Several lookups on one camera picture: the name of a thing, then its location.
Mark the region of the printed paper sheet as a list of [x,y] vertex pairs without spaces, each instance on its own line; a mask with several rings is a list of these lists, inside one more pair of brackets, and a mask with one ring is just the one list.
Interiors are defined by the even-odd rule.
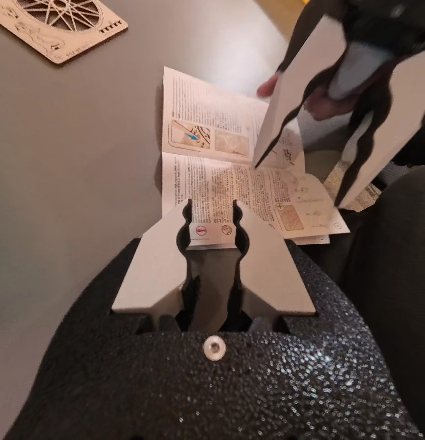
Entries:
[[[335,200],[342,179],[354,160],[354,153],[346,151],[343,153],[338,151],[321,151],[321,154],[321,158],[324,160],[322,164],[322,171],[324,172],[322,182],[331,198]],[[382,191],[374,184],[369,184],[351,202],[343,206],[343,209],[361,212],[374,205],[381,193]]]

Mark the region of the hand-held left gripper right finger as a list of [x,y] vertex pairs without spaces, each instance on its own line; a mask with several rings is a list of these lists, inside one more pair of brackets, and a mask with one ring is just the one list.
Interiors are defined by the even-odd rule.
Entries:
[[233,201],[233,223],[240,256],[228,315],[316,316],[316,307],[282,236],[238,200]]

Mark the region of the person's right hand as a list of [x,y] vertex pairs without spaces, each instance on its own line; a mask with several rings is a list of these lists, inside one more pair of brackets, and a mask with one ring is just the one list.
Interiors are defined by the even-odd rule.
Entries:
[[[270,97],[275,89],[276,83],[281,75],[281,72],[276,72],[267,81],[259,86],[256,95],[259,98]],[[359,95],[350,95],[346,98],[335,100],[329,97],[325,86],[318,87],[306,99],[303,108],[316,121],[323,121],[334,116],[340,116],[350,113],[357,101]]]

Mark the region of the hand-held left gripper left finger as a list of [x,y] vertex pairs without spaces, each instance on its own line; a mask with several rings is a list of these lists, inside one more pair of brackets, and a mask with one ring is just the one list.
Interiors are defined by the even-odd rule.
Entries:
[[192,318],[198,287],[187,258],[191,222],[192,200],[187,199],[142,235],[112,312],[151,318],[182,312]]

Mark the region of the wooden sheet with wheel cutout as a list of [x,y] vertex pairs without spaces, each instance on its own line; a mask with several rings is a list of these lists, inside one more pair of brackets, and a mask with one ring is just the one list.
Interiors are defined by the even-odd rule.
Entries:
[[57,65],[128,29],[97,0],[0,0],[0,25]]

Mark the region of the person's dark clothing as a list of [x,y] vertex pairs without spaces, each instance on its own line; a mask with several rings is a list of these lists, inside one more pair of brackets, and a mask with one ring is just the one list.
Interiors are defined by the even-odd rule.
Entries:
[[367,210],[341,289],[367,322],[425,437],[425,116],[395,159],[413,168]]

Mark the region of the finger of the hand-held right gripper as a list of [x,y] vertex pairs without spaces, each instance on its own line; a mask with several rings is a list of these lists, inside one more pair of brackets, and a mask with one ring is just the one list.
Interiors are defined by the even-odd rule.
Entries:
[[355,161],[346,170],[335,206],[346,208],[384,169],[420,128],[425,114],[425,51],[399,63],[389,79],[391,105],[380,113],[385,120],[378,127],[378,110],[365,116],[347,142],[356,144]]
[[310,94],[331,80],[346,47],[342,23],[324,15],[278,77],[255,146],[254,168],[265,161]]

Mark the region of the white instruction booklet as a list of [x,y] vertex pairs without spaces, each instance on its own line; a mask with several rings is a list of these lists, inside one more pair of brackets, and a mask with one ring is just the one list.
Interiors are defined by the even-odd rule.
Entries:
[[162,215],[192,201],[190,248],[235,248],[238,200],[296,244],[328,244],[350,232],[320,180],[305,171],[296,120],[258,168],[253,154],[268,104],[165,67]]

